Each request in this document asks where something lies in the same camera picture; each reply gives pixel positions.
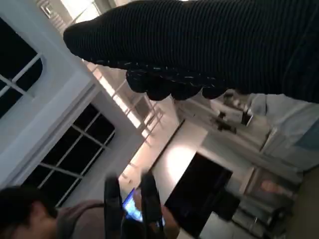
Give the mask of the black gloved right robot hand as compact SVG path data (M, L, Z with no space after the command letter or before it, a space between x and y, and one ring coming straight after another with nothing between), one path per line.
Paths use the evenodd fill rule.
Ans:
M319 101L316 0L139 0L63 33L83 60L126 72L153 101L229 89Z

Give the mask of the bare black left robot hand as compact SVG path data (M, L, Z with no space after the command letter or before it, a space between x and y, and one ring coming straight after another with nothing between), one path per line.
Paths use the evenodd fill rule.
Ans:
M165 239L159 192L151 172L142 175L141 183L142 235L144 239ZM125 211L117 175L104 182L104 233L107 239L123 239Z

